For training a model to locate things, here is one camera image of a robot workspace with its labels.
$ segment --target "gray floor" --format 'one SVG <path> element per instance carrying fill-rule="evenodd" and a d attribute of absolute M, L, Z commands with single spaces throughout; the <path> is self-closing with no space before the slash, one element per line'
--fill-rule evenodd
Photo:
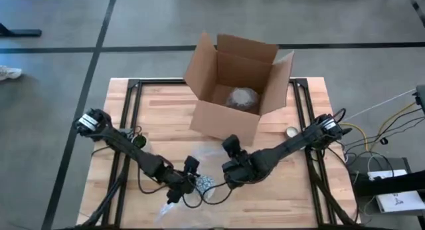
<path fill-rule="evenodd" d="M 39 39 L 0 39 L 0 49 L 94 47 L 108 2 L 0 0 L 3 24 L 43 30 Z M 425 8 L 425 0 L 417 2 Z M 276 44 L 425 41 L 409 0 L 117 0 L 104 47 L 193 45 L 202 31 Z M 103 106 L 111 77 L 182 76 L 190 57 L 191 51 L 102 53 L 85 108 Z M 346 108 L 350 117 L 425 84 L 424 57 L 425 48 L 297 50 L 292 76 L 324 76 L 333 109 Z M 91 58 L 0 54 L 0 64 L 25 73 L 0 82 L 0 229 L 40 228 Z M 348 122 L 373 136 L 387 116 L 412 101 L 406 94 Z M 423 170 L 424 131 L 421 124 L 375 150 L 407 157 L 413 171 Z M 353 132 L 346 142 L 358 138 Z M 92 148 L 77 138 L 56 228 L 75 223 Z M 419 229 L 413 217 L 375 216 L 368 225 L 390 224 Z"/>

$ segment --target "shoe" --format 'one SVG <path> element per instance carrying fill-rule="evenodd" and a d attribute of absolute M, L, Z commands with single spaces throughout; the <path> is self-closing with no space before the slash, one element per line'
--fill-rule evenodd
<path fill-rule="evenodd" d="M 22 70 L 19 68 L 9 68 L 7 66 L 0 66 L 0 81 L 7 78 L 18 78 L 22 74 Z"/>

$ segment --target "wooden table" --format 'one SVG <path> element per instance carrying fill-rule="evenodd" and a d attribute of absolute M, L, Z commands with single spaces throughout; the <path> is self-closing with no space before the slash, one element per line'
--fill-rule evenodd
<path fill-rule="evenodd" d="M 111 79 L 104 105 L 104 110 L 111 115 L 116 128 L 120 123 L 127 82 L 126 78 Z M 332 113 L 324 79 L 308 78 L 308 82 L 315 115 Z M 142 89 L 137 125 L 143 128 L 143 134 L 151 141 L 153 152 L 171 160 L 174 166 L 181 170 L 185 158 L 195 150 L 205 149 L 205 146 L 220 146 L 219 140 L 189 129 L 196 101 L 196 96 L 185 85 L 150 84 Z M 127 118 L 128 126 L 130 114 L 131 111 Z M 299 128 L 291 86 L 288 87 L 287 106 L 262 117 L 254 144 L 245 146 L 246 149 L 253 152 L 280 144 L 285 140 L 282 132 L 289 126 Z M 95 149 L 102 146 L 104 143 L 97 143 Z M 342 157 L 339 145 L 332 145 L 332 148 Z M 84 222 L 105 196 L 113 155 L 112 150 L 104 150 L 92 158 L 78 223 Z M 222 181 L 222 163 L 215 164 L 216 171 L 212 173 L 214 176 L 221 176 L 221 180 L 217 181 Z M 354 217 L 356 203 L 345 167 L 331 152 L 325 155 L 325 165 L 333 196 L 348 215 Z M 157 187 L 156 183 L 145 176 L 142 177 L 141 184 L 147 190 Z M 217 195 L 219 191 L 228 191 L 228 188 L 218 189 Z M 203 204 L 197 210 L 180 207 L 174 217 L 178 223 L 203 221 L 204 226 L 210 223 L 215 227 L 316 227 L 310 191 L 305 155 L 299 151 L 282 160 L 263 182 L 235 189 L 222 205 Z M 151 195 L 142 194 L 137 187 L 137 166 L 132 161 L 121 227 L 181 227 L 170 221 L 171 215 L 164 218 L 162 225 L 155 224 L 155 218 L 166 202 L 166 192 L 167 190 L 163 189 Z M 116 200 L 117 197 L 112 203 L 110 219 L 115 216 Z M 323 196 L 321 200 L 322 211 L 326 215 Z M 183 219 L 184 214 L 192 219 Z"/>

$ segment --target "plastic bag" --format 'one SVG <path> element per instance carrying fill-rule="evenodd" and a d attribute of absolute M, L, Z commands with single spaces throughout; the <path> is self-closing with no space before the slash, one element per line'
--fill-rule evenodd
<path fill-rule="evenodd" d="M 246 111 L 258 103 L 258 94 L 251 88 L 235 88 L 228 96 L 226 106 Z"/>
<path fill-rule="evenodd" d="M 198 173 L 212 179 L 213 183 L 210 184 L 216 185 L 224 182 L 221 165 L 229 158 L 219 143 L 197 146 L 191 155 L 200 162 Z M 208 191 L 205 199 L 209 202 L 218 202 L 223 200 L 229 191 L 227 185 L 217 187 Z M 196 205 L 201 200 L 196 190 L 185 195 L 185 199 L 189 205 Z M 180 199 L 179 203 L 165 204 L 156 217 L 155 224 L 164 229 L 225 227 L 228 226 L 229 221 L 226 215 L 229 203 L 230 201 L 227 199 L 218 205 L 202 203 L 198 208 L 191 209 Z"/>

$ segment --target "cardboard box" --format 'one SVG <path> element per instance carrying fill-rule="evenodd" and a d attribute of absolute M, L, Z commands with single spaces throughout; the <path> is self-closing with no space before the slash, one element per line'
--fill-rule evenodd
<path fill-rule="evenodd" d="M 278 47 L 219 34 L 217 50 L 203 33 L 184 79 L 198 97 L 191 129 L 225 139 L 236 134 L 252 145 L 260 117 L 286 105 L 294 52 L 273 63 Z M 260 101 L 247 112 L 225 106 L 235 87 L 255 90 Z"/>

